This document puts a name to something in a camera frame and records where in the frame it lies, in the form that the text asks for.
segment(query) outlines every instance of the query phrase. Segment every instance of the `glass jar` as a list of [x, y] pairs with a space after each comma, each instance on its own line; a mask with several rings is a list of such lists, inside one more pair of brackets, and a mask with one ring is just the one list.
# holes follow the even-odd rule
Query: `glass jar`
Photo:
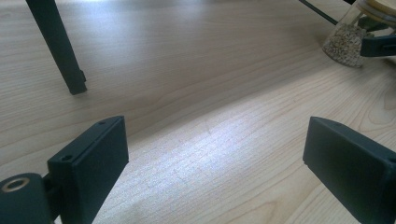
[[396, 0], [357, 0], [323, 44], [323, 51], [343, 65], [361, 67], [365, 37], [395, 35]]

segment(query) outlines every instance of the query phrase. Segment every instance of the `black object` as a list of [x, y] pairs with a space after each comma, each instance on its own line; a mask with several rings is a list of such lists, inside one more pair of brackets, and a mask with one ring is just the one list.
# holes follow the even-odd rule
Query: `black object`
[[86, 78], [79, 69], [72, 45], [54, 0], [26, 0], [53, 59], [73, 95], [87, 90]]
[[[321, 17], [336, 25], [338, 21], [314, 7], [312, 4], [308, 3], [306, 0], [299, 0], [307, 7], [311, 8], [313, 11], [318, 13]], [[355, 0], [344, 0], [349, 4], [353, 4]], [[367, 18], [360, 18], [359, 24], [367, 23]], [[368, 32], [386, 29], [388, 26], [384, 23], [378, 23], [374, 28], [371, 28]], [[361, 42], [361, 56], [363, 57], [384, 57], [384, 56], [394, 56], [396, 55], [396, 35], [379, 36], [379, 37], [364, 37]]]
[[311, 118], [303, 160], [361, 223], [394, 223], [396, 153], [328, 119]]
[[2, 224], [92, 223], [128, 163], [123, 117], [104, 119], [48, 160], [49, 173], [0, 182]]

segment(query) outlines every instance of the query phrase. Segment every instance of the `cork lid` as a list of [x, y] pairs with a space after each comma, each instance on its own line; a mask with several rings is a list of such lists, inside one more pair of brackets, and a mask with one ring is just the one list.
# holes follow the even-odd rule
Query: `cork lid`
[[396, 27], [395, 0], [360, 0], [356, 6], [361, 12], [374, 20]]

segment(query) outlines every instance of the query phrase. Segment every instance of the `black table leg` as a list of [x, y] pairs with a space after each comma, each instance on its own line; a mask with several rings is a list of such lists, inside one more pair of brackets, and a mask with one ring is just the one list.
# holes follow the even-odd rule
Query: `black table leg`
[[53, 59], [73, 95], [87, 90], [84, 73], [79, 69], [72, 45], [54, 0], [26, 0]]

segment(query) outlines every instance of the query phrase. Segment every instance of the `wood grain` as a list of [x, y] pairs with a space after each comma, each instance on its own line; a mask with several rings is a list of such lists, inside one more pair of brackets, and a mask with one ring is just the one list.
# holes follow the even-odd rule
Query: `wood grain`
[[304, 166], [306, 129], [396, 149], [394, 58], [335, 63], [333, 26], [298, 1], [57, 3], [89, 90], [68, 93], [26, 4], [2, 1], [1, 179], [123, 115], [130, 163], [94, 223], [357, 223]]

